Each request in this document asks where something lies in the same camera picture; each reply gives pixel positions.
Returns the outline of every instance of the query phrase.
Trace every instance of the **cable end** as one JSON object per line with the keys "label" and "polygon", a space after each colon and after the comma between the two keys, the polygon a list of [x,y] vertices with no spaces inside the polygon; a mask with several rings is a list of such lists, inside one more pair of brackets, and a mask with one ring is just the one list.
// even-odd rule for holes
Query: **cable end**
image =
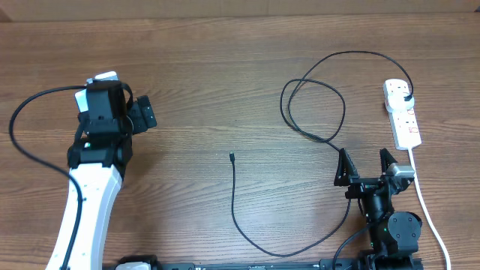
{"label": "cable end", "polygon": [[230,161],[232,164],[235,162],[235,154],[233,154],[233,151],[230,151]]}

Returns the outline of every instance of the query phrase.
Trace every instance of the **tabletop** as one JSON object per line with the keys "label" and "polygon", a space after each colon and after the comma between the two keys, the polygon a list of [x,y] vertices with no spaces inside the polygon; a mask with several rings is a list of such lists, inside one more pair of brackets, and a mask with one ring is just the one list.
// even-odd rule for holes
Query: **tabletop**
{"label": "tabletop", "polygon": [[[365,225],[353,206],[328,240],[290,258],[247,243],[235,212],[260,246],[289,253],[322,238],[344,215],[344,187],[333,185],[338,153],[285,125],[284,84],[322,57],[370,50],[396,59],[415,85],[423,143],[414,149],[421,189],[454,269],[480,267],[480,14],[135,19],[0,24],[0,269],[44,269],[65,210],[68,181],[11,145],[11,113],[44,89],[78,85],[116,71],[135,96],[148,95],[158,126],[133,138],[133,158],[112,210],[103,261],[157,254],[164,263],[317,261]],[[380,174],[379,150],[395,150],[382,84],[405,80],[375,55],[337,55],[309,76],[345,98],[332,142],[359,173]],[[292,102],[305,130],[323,137],[341,119],[338,96],[307,84]],[[67,169],[77,128],[73,92],[41,97],[20,113],[16,135],[28,150]],[[424,221],[414,187],[394,196],[397,211]],[[428,225],[420,250],[426,269],[444,269]],[[366,235],[341,257],[368,249]]]}

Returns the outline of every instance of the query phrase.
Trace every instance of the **white power strip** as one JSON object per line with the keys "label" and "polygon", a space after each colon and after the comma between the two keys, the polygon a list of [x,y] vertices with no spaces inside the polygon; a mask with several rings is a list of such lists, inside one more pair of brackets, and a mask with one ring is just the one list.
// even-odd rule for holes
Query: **white power strip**
{"label": "white power strip", "polygon": [[432,229],[436,240],[439,242],[445,255],[446,269],[451,269],[450,256],[440,234],[435,229],[434,223],[428,214],[427,206],[423,200],[422,191],[420,190],[419,178],[416,173],[415,161],[413,160],[412,149],[422,143],[420,138],[419,126],[413,111],[415,100],[405,101],[405,97],[410,94],[407,82],[401,79],[388,79],[383,84],[383,93],[385,94],[385,106],[390,117],[390,125],[393,131],[393,139],[395,147],[398,150],[408,150],[408,155],[412,168],[415,170],[415,189],[417,191],[418,200],[421,208],[427,218],[428,225]]}

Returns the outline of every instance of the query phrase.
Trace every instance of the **power outlet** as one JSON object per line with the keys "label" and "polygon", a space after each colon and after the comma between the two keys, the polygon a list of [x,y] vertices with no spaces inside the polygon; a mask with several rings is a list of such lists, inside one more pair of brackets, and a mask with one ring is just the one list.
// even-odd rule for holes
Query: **power outlet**
{"label": "power outlet", "polygon": [[422,144],[419,125],[413,110],[415,101],[413,97],[409,101],[404,100],[404,97],[410,94],[407,82],[401,79],[388,79],[383,84],[383,90],[395,148],[407,150]]}

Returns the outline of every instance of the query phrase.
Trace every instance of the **white power cable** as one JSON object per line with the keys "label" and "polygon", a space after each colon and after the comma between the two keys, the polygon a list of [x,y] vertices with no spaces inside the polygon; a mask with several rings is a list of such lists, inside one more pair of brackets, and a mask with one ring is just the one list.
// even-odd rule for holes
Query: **white power cable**
{"label": "white power cable", "polygon": [[440,247],[442,248],[443,255],[445,256],[445,261],[446,261],[446,267],[447,270],[451,269],[451,263],[450,263],[450,256],[449,252],[447,251],[447,247],[442,241],[442,238],[440,238],[439,233],[437,232],[437,229],[435,229],[434,222],[431,220],[430,215],[428,214],[427,206],[425,205],[425,201],[423,200],[422,192],[420,191],[420,184],[419,184],[419,177],[417,176],[417,169],[415,168],[415,161],[413,160],[413,152],[411,148],[408,148],[408,156],[410,159],[410,164],[412,165],[413,170],[415,170],[415,189],[417,190],[417,195],[418,195],[418,200],[420,201],[421,208],[423,209],[423,212],[425,213],[425,217],[427,218],[428,225],[432,229],[433,234],[435,235],[436,240],[440,244]]}

